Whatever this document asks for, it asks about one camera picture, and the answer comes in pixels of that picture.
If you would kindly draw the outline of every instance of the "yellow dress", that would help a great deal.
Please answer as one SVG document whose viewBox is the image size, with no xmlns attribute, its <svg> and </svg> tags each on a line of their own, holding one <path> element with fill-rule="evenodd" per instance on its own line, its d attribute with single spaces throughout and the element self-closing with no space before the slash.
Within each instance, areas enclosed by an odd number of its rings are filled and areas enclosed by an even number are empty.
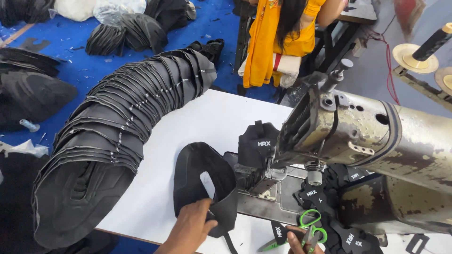
<svg viewBox="0 0 452 254">
<path fill-rule="evenodd" d="M 303 13 L 313 17 L 313 20 L 300 31 L 299 38 L 294 40 L 291 35 L 287 35 L 283 55 L 303 57 L 312 52 L 315 46 L 315 19 L 325 1 L 307 1 Z M 259 0 L 257 10 L 256 20 L 250 28 L 251 39 L 248 43 L 248 59 L 243 75 L 243 87 L 268 84 L 272 76 L 273 84 L 279 86 L 282 73 L 273 71 L 273 53 L 281 54 L 281 48 L 276 40 L 281 6 L 278 0 Z"/>
</svg>

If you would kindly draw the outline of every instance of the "human hand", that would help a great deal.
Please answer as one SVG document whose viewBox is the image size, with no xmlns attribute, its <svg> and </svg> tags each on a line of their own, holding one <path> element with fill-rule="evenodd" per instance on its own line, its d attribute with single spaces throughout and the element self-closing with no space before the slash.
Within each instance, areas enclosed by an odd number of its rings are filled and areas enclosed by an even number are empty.
<svg viewBox="0 0 452 254">
<path fill-rule="evenodd" d="M 156 254 L 192 254 L 206 240 L 209 231 L 218 225 L 207 221 L 206 216 L 212 200 L 206 198 L 184 206 L 179 213 L 168 239 Z"/>
<path fill-rule="evenodd" d="M 306 233 L 306 230 L 301 229 L 299 227 L 286 226 L 286 228 L 290 229 L 290 230 L 298 230 L 303 233 Z M 292 233 L 292 232 L 287 233 L 287 242 L 290 245 L 290 250 L 289 250 L 288 254 L 307 254 L 308 253 L 308 249 L 311 247 L 310 243 L 306 243 L 305 246 L 303 246 L 303 248 L 302 248 L 301 243 L 300 243 L 301 240 L 302 239 L 298 239 L 294 233 Z M 316 245 L 312 254 L 325 254 L 325 252 L 322 251 L 322 249 L 320 248 L 319 245 Z"/>
</svg>

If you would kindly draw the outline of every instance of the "white bag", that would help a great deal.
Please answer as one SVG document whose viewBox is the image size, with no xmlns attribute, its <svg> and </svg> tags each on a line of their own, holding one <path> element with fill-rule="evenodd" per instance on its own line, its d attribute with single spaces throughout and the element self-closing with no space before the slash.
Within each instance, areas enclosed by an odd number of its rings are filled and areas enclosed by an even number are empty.
<svg viewBox="0 0 452 254">
<path fill-rule="evenodd" d="M 55 0 L 54 11 L 75 21 L 85 21 L 93 17 L 96 0 Z"/>
</svg>

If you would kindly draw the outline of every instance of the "black hair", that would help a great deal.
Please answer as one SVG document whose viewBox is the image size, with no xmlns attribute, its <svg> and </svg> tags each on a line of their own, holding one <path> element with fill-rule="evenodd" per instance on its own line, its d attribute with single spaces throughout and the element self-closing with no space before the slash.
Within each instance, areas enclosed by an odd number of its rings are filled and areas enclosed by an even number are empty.
<svg viewBox="0 0 452 254">
<path fill-rule="evenodd" d="M 300 37 L 300 19 L 307 2 L 308 0 L 279 0 L 281 13 L 276 30 L 276 39 L 281 48 L 281 53 L 284 51 L 284 40 L 287 35 L 290 34 L 294 40 Z"/>
</svg>

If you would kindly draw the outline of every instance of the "green scissors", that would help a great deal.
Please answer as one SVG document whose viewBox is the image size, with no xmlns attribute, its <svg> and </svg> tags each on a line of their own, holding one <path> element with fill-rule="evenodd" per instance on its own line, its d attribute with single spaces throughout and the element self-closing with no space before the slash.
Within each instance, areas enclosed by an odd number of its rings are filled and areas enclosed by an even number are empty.
<svg viewBox="0 0 452 254">
<path fill-rule="evenodd" d="M 307 220 L 307 218 L 305 218 L 305 215 L 307 215 L 308 213 L 314 213 L 314 217 L 317 214 L 318 217 L 316 219 L 314 219 L 313 221 L 304 223 L 304 221 Z M 317 245 L 317 243 L 322 244 L 322 243 L 326 242 L 326 239 L 328 237 L 326 234 L 326 231 L 323 228 L 316 227 L 314 225 L 315 223 L 320 221 L 321 217 L 322 217 L 322 215 L 316 209 L 306 210 L 304 213 L 302 213 L 300 215 L 300 225 L 298 227 L 302 228 L 302 229 L 307 229 L 306 234 L 304 235 L 303 240 L 301 241 L 301 246 L 303 247 L 306 244 L 306 242 L 308 242 L 308 241 L 311 243 L 311 248 L 309 249 L 308 254 L 311 254 L 314 251 L 314 247 Z M 257 250 L 257 252 L 271 250 L 271 249 L 274 249 L 279 246 L 281 246 L 281 245 L 277 244 L 276 240 L 271 240 L 268 243 L 264 244 L 262 247 L 260 247 Z"/>
</svg>

